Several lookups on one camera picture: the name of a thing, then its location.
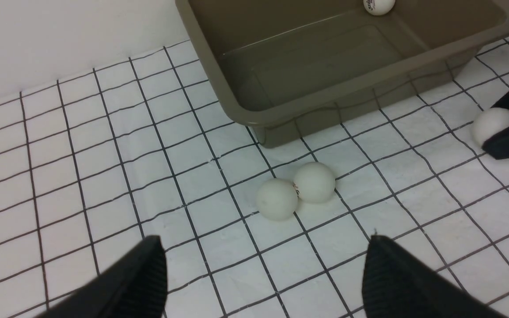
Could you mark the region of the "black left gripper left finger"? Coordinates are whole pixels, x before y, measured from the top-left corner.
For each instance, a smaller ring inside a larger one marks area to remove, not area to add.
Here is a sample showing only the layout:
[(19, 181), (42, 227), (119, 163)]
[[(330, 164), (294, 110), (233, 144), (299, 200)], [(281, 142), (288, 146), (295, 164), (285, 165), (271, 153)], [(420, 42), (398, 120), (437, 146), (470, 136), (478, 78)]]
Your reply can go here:
[(160, 318), (168, 295), (167, 260), (158, 235), (129, 252), (39, 318)]

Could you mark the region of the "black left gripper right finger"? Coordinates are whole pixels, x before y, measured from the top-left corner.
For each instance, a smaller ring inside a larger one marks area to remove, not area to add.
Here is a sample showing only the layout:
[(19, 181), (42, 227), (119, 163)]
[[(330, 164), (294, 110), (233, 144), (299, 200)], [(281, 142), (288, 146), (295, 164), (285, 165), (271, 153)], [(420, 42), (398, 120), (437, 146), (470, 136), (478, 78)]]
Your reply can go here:
[(368, 318), (501, 318), (384, 235), (372, 235), (362, 277)]

